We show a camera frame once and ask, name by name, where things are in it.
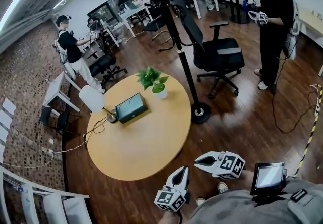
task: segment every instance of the potted plant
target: potted plant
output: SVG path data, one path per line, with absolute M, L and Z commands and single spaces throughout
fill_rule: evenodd
M 147 70 L 139 71 L 138 82 L 142 84 L 144 90 L 153 86 L 152 92 L 160 99 L 167 97 L 167 90 L 165 89 L 165 82 L 168 76 L 161 77 L 162 72 L 155 70 L 153 67 L 148 67 Z

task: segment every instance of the yellow black caution tape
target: yellow black caution tape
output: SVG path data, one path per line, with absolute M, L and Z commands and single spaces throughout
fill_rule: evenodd
M 319 102 L 318 102 L 318 105 L 319 105 L 319 107 L 320 107 L 320 106 L 321 106 L 321 103 L 322 103 L 322 94 L 323 94 L 323 90 L 322 90 L 322 87 L 321 87 L 320 85 L 317 85 L 317 86 L 320 88 L 320 92 L 319 92 Z M 313 135 L 314 135 L 315 130 L 316 130 L 316 124 L 317 124 L 317 120 L 318 120 L 318 116 L 319 116 L 319 111 L 317 112 L 317 116 L 315 117 L 315 120 L 314 120 L 314 124 L 313 124 L 313 128 L 312 128 L 311 135 L 309 136 L 308 142 L 307 142 L 307 144 L 306 144 L 306 148 L 305 148 L 304 153 L 303 153 L 303 157 L 302 157 L 301 161 L 300 161 L 300 162 L 299 162 L 299 164 L 298 164 L 298 168 L 297 168 L 296 173 L 295 173 L 295 175 L 294 175 L 294 176 L 297 176 L 298 171 L 299 171 L 299 170 L 300 170 L 300 168 L 302 167 L 303 162 L 304 162 L 304 159 L 305 159 L 305 156 L 306 156 L 306 154 L 307 154 L 307 152 L 308 152 L 308 147 L 309 147 L 309 145 L 310 145 L 310 144 L 311 144 L 311 142 L 312 142 Z

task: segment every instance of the white flower pot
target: white flower pot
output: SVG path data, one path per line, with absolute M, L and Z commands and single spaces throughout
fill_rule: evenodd
M 164 99 L 167 97 L 167 90 L 166 87 L 163 89 L 162 92 L 160 93 L 154 93 L 156 95 L 156 97 L 158 97 L 159 99 Z

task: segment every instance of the white pants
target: white pants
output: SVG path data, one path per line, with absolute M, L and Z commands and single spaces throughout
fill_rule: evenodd
M 213 4 L 212 0 L 205 0 L 205 2 L 209 8 L 214 8 L 214 4 Z
M 102 86 L 99 81 L 92 77 L 90 68 L 88 67 L 86 61 L 81 58 L 74 63 L 71 63 L 74 71 L 82 75 L 83 79 L 94 89 L 102 91 Z

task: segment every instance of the black pole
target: black pole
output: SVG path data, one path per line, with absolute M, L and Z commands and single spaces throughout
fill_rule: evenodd
M 170 36 L 173 38 L 175 45 L 177 47 L 177 53 L 179 55 L 179 58 L 181 60 L 183 70 L 189 85 L 189 88 L 191 90 L 191 94 L 194 100 L 194 104 L 191 105 L 191 111 L 192 111 L 192 122 L 196 124 L 202 124 L 206 122 L 210 116 L 211 116 L 211 108 L 208 104 L 200 103 L 198 100 L 197 92 L 195 89 L 194 81 L 192 78 L 191 70 L 189 68 L 187 58 L 184 52 L 184 49 L 181 45 L 181 39 L 179 36 L 179 33 L 177 31 L 173 16 L 171 14 L 171 11 L 168 7 L 168 0 L 154 0 L 157 5 L 161 7 L 163 18 L 166 22 L 166 26 L 168 28 Z

